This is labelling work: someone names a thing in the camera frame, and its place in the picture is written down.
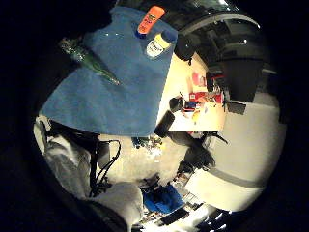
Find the table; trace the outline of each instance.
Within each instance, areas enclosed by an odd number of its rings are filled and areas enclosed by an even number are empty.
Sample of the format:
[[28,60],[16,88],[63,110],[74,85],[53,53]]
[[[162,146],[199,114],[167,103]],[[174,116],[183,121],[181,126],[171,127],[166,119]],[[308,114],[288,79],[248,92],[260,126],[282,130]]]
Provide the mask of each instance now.
[[[190,78],[193,72],[205,75],[207,70],[206,64],[195,52],[191,66],[188,62],[179,59],[175,54],[172,56],[170,69],[165,82],[156,123],[158,124],[166,110],[169,109],[169,101],[183,93],[184,98],[188,100],[188,94],[192,91]],[[201,115],[196,123],[191,119],[185,118],[180,111],[174,113],[175,121],[169,131],[221,131],[223,130],[226,112],[221,103],[209,102],[205,104],[205,108],[201,109]]]

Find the blue tablecloth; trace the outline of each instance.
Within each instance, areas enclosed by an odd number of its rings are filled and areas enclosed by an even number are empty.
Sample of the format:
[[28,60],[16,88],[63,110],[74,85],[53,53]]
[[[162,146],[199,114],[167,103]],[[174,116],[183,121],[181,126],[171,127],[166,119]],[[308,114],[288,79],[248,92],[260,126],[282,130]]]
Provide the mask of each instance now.
[[122,82],[116,86],[101,76],[79,68],[52,93],[41,114],[71,128],[127,136],[154,132],[156,116],[175,43],[156,60],[144,53],[149,40],[159,32],[177,31],[159,20],[146,40],[134,32],[145,13],[115,7],[112,23],[87,34],[90,47]]

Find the floor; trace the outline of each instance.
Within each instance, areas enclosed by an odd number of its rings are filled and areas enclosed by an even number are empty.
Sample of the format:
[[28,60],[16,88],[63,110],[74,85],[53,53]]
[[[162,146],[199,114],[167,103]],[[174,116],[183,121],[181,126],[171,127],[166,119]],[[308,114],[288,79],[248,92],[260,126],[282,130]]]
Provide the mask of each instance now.
[[[128,181],[140,183],[143,178],[150,178],[159,173],[160,183],[165,185],[175,176],[181,160],[183,160],[186,147],[163,138],[162,155],[152,158],[146,148],[133,147],[130,137],[102,134],[100,140],[119,139],[122,151],[119,158],[108,171],[111,183]],[[115,156],[118,145],[110,145],[111,157]]]

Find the black cable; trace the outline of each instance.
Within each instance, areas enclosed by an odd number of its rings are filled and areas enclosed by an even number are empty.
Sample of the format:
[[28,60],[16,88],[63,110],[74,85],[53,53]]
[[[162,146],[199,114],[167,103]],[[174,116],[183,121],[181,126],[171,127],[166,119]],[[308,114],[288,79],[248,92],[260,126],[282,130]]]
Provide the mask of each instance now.
[[[113,165],[113,163],[117,160],[117,158],[119,157],[120,155],[120,152],[122,150],[122,145],[120,143],[119,140],[108,140],[108,141],[105,141],[107,143],[111,143],[111,142],[118,142],[118,145],[119,145],[119,148],[118,148],[118,151],[117,151],[117,154],[115,157],[112,158],[111,161],[109,161],[101,170],[100,172],[98,173],[97,177],[96,177],[96,186],[94,188],[91,189],[90,193],[89,193],[89,197],[92,197],[92,196],[96,196],[96,194],[98,193],[98,189],[100,189],[100,185],[102,184],[105,176],[107,175],[107,172],[108,170],[110,169],[110,167]],[[99,175],[103,172],[103,170],[105,169],[105,172],[103,174],[103,176],[100,178],[99,182],[98,182],[98,177]]]

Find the red object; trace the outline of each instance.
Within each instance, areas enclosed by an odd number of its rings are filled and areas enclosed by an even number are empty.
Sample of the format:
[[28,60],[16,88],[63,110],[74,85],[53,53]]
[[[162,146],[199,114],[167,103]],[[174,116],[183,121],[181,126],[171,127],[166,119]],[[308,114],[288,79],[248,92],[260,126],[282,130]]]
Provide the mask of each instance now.
[[218,93],[218,94],[215,94],[215,95],[213,93],[208,93],[208,92],[197,92],[197,93],[190,93],[189,94],[189,99],[190,99],[191,102],[199,102],[200,98],[209,99],[210,97],[212,99],[214,99],[215,102],[217,102],[217,103],[223,103],[222,93]]
[[206,86],[205,78],[196,72],[194,72],[192,75],[192,82],[197,86]]
[[190,93],[189,99],[191,102],[198,102],[198,99],[204,97],[205,95],[206,92]]

